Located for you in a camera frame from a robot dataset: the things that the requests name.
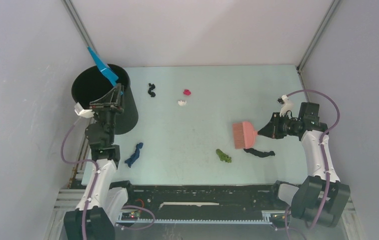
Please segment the blue dustpan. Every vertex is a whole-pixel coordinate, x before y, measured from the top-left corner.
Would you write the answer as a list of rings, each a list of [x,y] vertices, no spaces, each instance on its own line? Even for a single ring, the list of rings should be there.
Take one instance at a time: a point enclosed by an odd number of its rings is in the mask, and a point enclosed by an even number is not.
[[[110,86],[107,86],[107,82],[103,81],[101,86],[97,87],[98,92],[107,93],[109,90],[114,89],[118,85],[119,76],[104,63],[99,55],[90,47],[87,47],[89,54],[91,55],[100,74],[109,82]]]

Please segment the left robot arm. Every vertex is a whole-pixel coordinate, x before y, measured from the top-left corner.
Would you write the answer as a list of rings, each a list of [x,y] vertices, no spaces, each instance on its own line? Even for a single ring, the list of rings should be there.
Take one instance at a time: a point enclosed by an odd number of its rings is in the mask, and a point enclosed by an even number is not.
[[[135,204],[136,195],[118,188],[112,200],[109,190],[120,161],[120,147],[114,144],[117,115],[124,112],[124,90],[118,83],[104,96],[90,102],[85,109],[77,102],[75,113],[95,121],[84,131],[91,158],[81,160],[92,164],[90,180],[74,210],[65,213],[63,224],[69,240],[114,240],[116,218],[123,208]]]

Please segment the pink hand brush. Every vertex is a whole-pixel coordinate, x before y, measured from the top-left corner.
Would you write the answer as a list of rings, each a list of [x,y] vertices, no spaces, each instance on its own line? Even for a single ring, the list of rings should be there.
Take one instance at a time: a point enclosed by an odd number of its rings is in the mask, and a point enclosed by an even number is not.
[[[258,132],[249,121],[232,124],[232,135],[235,149],[249,149],[255,145]]]

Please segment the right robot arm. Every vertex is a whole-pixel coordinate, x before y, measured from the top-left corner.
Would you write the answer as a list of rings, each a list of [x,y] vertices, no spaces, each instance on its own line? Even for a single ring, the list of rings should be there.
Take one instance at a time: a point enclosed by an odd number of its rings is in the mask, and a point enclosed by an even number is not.
[[[307,177],[299,186],[276,181],[268,202],[274,209],[287,204],[294,218],[333,228],[341,218],[351,190],[341,183],[333,167],[326,132],[328,126],[320,121],[320,106],[302,102],[298,117],[293,117],[292,104],[281,104],[280,112],[274,112],[267,125],[257,133],[276,140],[298,137],[305,153]]]

